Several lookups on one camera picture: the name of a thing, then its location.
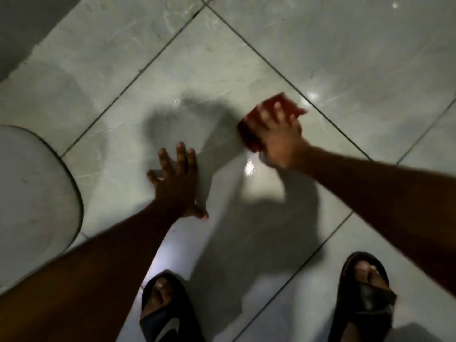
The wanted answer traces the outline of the black slide sandal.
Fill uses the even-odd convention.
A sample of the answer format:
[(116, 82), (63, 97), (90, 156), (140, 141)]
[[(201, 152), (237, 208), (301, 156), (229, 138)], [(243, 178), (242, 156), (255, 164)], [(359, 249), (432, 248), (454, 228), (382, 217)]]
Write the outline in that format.
[(384, 342), (392, 328), (396, 293), (365, 295), (354, 286), (353, 267), (359, 260), (366, 260), (379, 270), (390, 285), (382, 263), (372, 254), (354, 252), (346, 259), (339, 277), (337, 300), (328, 342), (342, 342), (346, 328), (352, 323), (360, 342)]
[(161, 275), (169, 278), (176, 297), (166, 307), (139, 321), (145, 342), (206, 342), (184, 285), (170, 270), (152, 279)]

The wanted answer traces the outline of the person's right hand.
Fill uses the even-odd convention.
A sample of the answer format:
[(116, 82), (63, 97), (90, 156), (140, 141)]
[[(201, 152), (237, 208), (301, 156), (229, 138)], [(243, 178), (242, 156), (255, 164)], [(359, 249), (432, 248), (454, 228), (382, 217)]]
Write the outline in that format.
[(310, 146), (302, 136), (302, 129), (295, 130), (288, 126), (281, 126), (268, 130), (261, 125), (256, 125), (252, 130), (259, 139), (266, 159), (276, 167), (296, 168), (302, 155)]

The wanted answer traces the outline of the person's left hand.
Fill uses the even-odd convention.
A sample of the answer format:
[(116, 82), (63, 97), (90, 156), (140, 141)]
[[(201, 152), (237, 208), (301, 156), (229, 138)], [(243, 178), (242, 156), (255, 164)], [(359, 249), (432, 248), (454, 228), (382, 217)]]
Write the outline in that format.
[(177, 217), (192, 217), (191, 206), (196, 200), (198, 167), (194, 149), (186, 149), (188, 159), (187, 174), (176, 174), (166, 149), (159, 150), (158, 158), (161, 173), (165, 178), (162, 189), (155, 189), (155, 201), (172, 207), (176, 210)]

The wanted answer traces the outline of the person's left forearm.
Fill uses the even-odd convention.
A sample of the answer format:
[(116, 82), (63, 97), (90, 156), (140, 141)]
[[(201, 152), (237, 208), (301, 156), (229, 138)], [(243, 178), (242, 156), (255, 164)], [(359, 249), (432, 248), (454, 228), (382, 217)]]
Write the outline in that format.
[(115, 342), (182, 203), (143, 211), (0, 296), (0, 342)]

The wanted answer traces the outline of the person's right forearm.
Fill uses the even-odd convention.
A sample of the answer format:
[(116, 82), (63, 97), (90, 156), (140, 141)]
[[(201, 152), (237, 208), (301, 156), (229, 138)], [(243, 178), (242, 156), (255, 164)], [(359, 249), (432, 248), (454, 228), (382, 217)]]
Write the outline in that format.
[(456, 177), (303, 150), (302, 171), (456, 297)]

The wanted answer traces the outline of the white toilet base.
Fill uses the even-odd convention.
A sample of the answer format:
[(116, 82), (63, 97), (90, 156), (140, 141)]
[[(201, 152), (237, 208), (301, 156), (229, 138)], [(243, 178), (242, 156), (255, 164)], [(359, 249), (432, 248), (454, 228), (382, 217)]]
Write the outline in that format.
[(66, 251), (82, 220), (81, 194), (57, 153), (0, 124), (0, 294)]

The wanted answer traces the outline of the person's foot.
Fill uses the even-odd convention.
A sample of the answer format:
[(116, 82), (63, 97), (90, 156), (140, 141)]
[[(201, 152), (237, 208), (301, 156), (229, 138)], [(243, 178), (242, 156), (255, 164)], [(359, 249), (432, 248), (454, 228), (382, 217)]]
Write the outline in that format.
[(394, 293), (377, 267), (366, 260), (359, 260), (355, 263), (353, 278), (356, 290), (364, 295), (391, 295)]
[(165, 275), (151, 279), (144, 287), (140, 320), (169, 305), (176, 297), (172, 283)]

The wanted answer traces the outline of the person's right foot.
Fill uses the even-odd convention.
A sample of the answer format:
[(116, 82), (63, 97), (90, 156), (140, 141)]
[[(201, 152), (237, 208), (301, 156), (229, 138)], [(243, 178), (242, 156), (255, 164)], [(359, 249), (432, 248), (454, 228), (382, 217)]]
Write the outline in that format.
[(366, 260), (359, 260), (355, 263), (353, 278), (356, 290), (364, 295), (391, 295), (394, 293), (377, 267)]

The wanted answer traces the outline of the person's left foot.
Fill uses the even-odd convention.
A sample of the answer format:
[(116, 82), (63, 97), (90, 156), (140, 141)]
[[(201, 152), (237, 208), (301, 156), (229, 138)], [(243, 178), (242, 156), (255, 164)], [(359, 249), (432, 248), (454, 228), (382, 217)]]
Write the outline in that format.
[(140, 320), (169, 305), (176, 297), (172, 283), (165, 275), (151, 279), (144, 287)]

